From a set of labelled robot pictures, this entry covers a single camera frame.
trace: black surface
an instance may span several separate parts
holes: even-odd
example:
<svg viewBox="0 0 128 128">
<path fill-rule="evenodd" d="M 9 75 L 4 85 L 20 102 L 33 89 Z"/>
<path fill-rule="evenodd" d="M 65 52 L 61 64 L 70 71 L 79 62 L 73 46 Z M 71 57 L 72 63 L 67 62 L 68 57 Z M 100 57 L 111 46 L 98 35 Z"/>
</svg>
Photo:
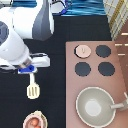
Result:
<svg viewBox="0 0 128 128">
<path fill-rule="evenodd" d="M 87 76 L 89 75 L 91 68 L 86 62 L 79 62 L 75 65 L 75 72 L 79 76 Z"/>
<path fill-rule="evenodd" d="M 111 49 L 106 45 L 99 45 L 96 48 L 96 54 L 100 57 L 108 57 L 111 55 Z"/>
<path fill-rule="evenodd" d="M 40 110 L 48 119 L 48 128 L 66 128 L 66 41 L 110 41 L 107 16 L 54 17 L 55 32 L 48 40 L 24 40 L 31 52 L 44 52 L 51 66 L 39 68 L 36 82 L 39 99 L 29 100 L 26 88 L 29 75 L 0 74 L 0 126 L 23 128 L 28 114 Z"/>
<path fill-rule="evenodd" d="M 109 62 L 100 63 L 98 70 L 103 76 L 112 76 L 115 72 L 114 66 Z"/>
</svg>

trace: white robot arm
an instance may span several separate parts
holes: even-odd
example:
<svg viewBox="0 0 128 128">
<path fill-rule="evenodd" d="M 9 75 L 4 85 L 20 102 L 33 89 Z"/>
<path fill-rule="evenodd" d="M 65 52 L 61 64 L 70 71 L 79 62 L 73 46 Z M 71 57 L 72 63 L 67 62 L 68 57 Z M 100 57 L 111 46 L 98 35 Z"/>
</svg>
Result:
<svg viewBox="0 0 128 128">
<path fill-rule="evenodd" d="M 44 53 L 30 54 L 23 39 L 44 41 L 54 32 L 54 20 L 48 0 L 36 0 L 37 6 L 0 9 L 0 68 L 18 73 L 36 72 L 50 66 Z"/>
</svg>

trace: blue object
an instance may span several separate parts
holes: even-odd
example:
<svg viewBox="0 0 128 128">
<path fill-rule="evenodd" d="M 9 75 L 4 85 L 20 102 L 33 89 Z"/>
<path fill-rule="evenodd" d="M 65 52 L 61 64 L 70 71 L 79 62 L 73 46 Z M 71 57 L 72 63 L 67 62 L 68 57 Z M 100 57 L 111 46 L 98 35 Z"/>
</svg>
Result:
<svg viewBox="0 0 128 128">
<path fill-rule="evenodd" d="M 20 73 L 26 73 L 26 72 L 33 72 L 34 71 L 34 66 L 30 65 L 27 68 L 21 68 L 18 70 Z"/>
<path fill-rule="evenodd" d="M 53 15 L 63 15 L 63 14 L 65 14 L 67 12 L 67 10 L 69 9 L 69 7 L 71 6 L 71 4 L 72 4 L 72 2 L 70 2 L 70 5 L 69 5 L 69 1 L 65 0 L 65 3 L 63 3 L 64 9 L 59 13 L 53 13 Z"/>
<path fill-rule="evenodd" d="M 36 0 L 13 0 L 12 7 L 36 7 Z"/>
</svg>

